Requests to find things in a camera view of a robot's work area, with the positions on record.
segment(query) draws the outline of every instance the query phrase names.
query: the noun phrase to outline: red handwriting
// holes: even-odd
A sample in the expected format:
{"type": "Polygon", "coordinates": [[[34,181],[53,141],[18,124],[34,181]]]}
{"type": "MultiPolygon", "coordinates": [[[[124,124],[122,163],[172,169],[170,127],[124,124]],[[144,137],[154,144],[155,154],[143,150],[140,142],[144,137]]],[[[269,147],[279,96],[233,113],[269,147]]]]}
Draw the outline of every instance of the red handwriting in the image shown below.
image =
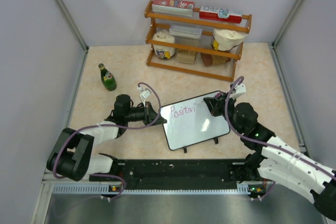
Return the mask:
{"type": "Polygon", "coordinates": [[[179,116],[181,115],[185,115],[185,114],[189,114],[189,113],[192,113],[192,112],[195,112],[195,107],[186,107],[184,106],[180,108],[180,110],[175,110],[175,106],[171,106],[170,107],[170,116],[171,117],[174,117],[174,118],[178,118],[179,116]]]}

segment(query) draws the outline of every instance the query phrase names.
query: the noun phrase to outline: black whiteboard frame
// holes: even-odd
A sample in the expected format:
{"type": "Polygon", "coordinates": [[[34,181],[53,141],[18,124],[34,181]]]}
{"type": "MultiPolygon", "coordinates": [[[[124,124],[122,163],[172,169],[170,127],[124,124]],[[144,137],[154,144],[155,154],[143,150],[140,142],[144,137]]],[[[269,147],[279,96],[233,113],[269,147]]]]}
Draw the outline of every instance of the black whiteboard frame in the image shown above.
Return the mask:
{"type": "MultiPolygon", "coordinates": [[[[191,97],[191,98],[188,98],[188,99],[185,99],[185,100],[181,100],[181,101],[178,101],[178,102],[173,102],[173,103],[164,105],[164,106],[161,107],[161,109],[164,108],[164,107],[166,107],[166,106],[174,105],[174,104],[177,104],[177,103],[179,103],[179,102],[185,102],[185,101],[188,101],[188,100],[192,100],[192,99],[195,99],[195,98],[198,98],[198,97],[202,97],[202,96],[204,96],[204,95],[212,94],[212,93],[214,93],[214,92],[222,92],[222,91],[221,91],[221,90],[215,90],[215,91],[212,91],[212,92],[210,92],[210,93],[200,94],[200,95],[198,95],[198,96],[196,96],[196,97],[191,97]]],[[[167,141],[168,148],[170,149],[170,147],[169,147],[169,142],[168,142],[168,138],[167,138],[167,134],[166,134],[166,130],[164,129],[164,124],[162,124],[162,128],[163,128],[164,136],[165,136],[166,141],[167,141]]],[[[181,148],[177,148],[177,149],[174,149],[174,150],[170,149],[170,150],[173,152],[173,151],[177,151],[177,150],[179,150],[179,149],[183,149],[183,150],[184,150],[184,153],[186,153],[186,148],[189,147],[189,146],[196,145],[196,144],[200,144],[200,143],[203,143],[203,142],[205,142],[205,141],[209,141],[209,140],[214,140],[215,138],[218,138],[218,137],[221,137],[221,136],[225,136],[225,135],[229,134],[230,132],[231,132],[231,129],[230,129],[230,127],[229,127],[229,132],[226,133],[226,134],[219,135],[219,136],[216,136],[216,137],[212,137],[212,138],[203,140],[203,141],[198,142],[198,143],[195,143],[195,144],[190,144],[190,145],[183,146],[183,147],[181,147],[181,148]]]]}

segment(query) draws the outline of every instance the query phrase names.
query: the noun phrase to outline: wooden table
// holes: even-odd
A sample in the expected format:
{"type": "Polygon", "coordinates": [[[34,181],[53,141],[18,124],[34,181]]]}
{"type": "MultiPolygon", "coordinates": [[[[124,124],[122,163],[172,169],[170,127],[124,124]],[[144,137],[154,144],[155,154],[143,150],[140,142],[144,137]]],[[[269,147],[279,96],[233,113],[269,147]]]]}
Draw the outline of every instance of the wooden table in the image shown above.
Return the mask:
{"type": "MultiPolygon", "coordinates": [[[[229,82],[146,66],[150,45],[90,47],[83,71],[70,127],[103,121],[113,109],[116,96],[128,94],[140,102],[138,82],[146,82],[158,93],[162,105],[181,101],[215,90],[229,90],[229,82]],[[116,77],[118,87],[107,91],[100,81],[98,64],[116,77]]],[[[286,107],[280,83],[266,43],[244,44],[236,76],[244,76],[247,93],[238,102],[249,102],[259,114],[259,122],[282,140],[299,150],[298,141],[286,107]]],[[[154,95],[149,100],[157,111],[154,95]]],[[[130,123],[142,126],[142,122],[130,123]]],[[[219,138],[219,144],[206,141],[183,150],[170,151],[161,125],[143,130],[127,130],[118,139],[96,146],[93,153],[116,158],[244,158],[251,153],[233,132],[219,138]]]]}

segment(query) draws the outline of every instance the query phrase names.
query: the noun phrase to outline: gray floor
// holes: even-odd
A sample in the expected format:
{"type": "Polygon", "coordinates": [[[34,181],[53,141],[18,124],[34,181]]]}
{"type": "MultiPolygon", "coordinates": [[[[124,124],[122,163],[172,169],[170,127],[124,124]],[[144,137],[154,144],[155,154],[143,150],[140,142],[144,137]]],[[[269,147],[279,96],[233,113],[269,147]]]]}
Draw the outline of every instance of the gray floor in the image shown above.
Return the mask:
{"type": "MultiPolygon", "coordinates": [[[[61,215],[84,195],[53,195],[55,213],[61,215]]],[[[276,188],[262,202],[247,196],[123,196],[108,203],[90,199],[79,204],[63,218],[55,218],[49,207],[45,224],[67,223],[248,223],[320,224],[324,218],[314,206],[296,193],[276,188]]]]}

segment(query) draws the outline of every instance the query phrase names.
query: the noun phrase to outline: bottle cap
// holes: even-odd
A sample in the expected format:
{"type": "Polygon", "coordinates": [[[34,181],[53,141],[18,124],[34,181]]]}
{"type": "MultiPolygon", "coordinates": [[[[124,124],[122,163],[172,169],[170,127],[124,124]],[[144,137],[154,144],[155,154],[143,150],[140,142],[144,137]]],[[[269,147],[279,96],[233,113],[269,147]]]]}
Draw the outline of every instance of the bottle cap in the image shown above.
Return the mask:
{"type": "Polygon", "coordinates": [[[105,66],[104,66],[103,63],[101,63],[101,64],[98,65],[98,68],[99,68],[100,70],[103,70],[103,69],[105,68],[105,66]]]}

